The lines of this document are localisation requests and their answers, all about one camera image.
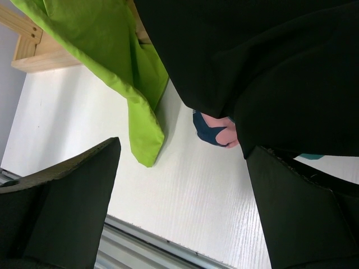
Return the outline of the lime green shorts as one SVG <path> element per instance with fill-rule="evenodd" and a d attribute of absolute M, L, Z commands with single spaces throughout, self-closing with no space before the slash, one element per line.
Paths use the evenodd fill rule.
<path fill-rule="evenodd" d="M 128 105 L 133 156 L 155 164 L 164 133 L 155 109 L 169 76 L 155 48 L 140 44 L 136 21 L 126 1 L 14 1 L 72 56 Z"/>

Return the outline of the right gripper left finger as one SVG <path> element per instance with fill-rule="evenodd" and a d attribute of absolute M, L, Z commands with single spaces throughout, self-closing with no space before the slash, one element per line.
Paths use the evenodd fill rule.
<path fill-rule="evenodd" d="M 121 144 L 109 138 L 1 185 L 2 268 L 93 268 Z"/>

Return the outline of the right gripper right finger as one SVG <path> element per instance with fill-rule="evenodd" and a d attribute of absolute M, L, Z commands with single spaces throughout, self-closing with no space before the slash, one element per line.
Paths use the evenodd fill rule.
<path fill-rule="evenodd" d="M 272 268 L 357 268 L 358 185 L 283 153 L 246 160 Z"/>

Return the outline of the dark teal shorts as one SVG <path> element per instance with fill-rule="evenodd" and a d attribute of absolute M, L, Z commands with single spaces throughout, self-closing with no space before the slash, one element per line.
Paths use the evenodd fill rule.
<path fill-rule="evenodd" d="M 307 159 L 307 160 L 319 160 L 322 157 L 324 157 L 324 155 L 317 155 L 317 154 L 300 154 L 299 157 Z"/>

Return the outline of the wooden clothes rack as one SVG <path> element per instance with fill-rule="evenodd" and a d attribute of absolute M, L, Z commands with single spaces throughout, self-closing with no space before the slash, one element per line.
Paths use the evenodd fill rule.
<path fill-rule="evenodd" d="M 151 69 L 153 46 L 137 35 L 132 1 L 12 1 L 1 11 L 19 34 L 12 65 L 27 73 L 83 64 L 93 74 L 125 77 Z"/>

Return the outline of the black shorts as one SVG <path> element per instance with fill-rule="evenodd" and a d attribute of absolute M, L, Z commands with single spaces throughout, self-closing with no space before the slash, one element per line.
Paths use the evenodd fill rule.
<path fill-rule="evenodd" d="M 136 1 L 180 98 L 256 146 L 358 155 L 357 1 Z"/>

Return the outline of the pink patterned shorts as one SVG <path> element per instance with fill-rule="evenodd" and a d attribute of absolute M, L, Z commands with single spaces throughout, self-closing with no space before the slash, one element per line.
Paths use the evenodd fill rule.
<path fill-rule="evenodd" d="M 194 110 L 192 122 L 204 142 L 227 149 L 239 145 L 235 123 L 228 117 L 217 119 Z"/>

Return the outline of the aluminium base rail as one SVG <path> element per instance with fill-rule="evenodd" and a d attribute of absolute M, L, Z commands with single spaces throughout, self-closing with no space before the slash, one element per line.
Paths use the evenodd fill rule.
<path fill-rule="evenodd" d="M 230 268 L 203 255 L 170 245 L 170 251 L 104 225 L 95 268 Z"/>

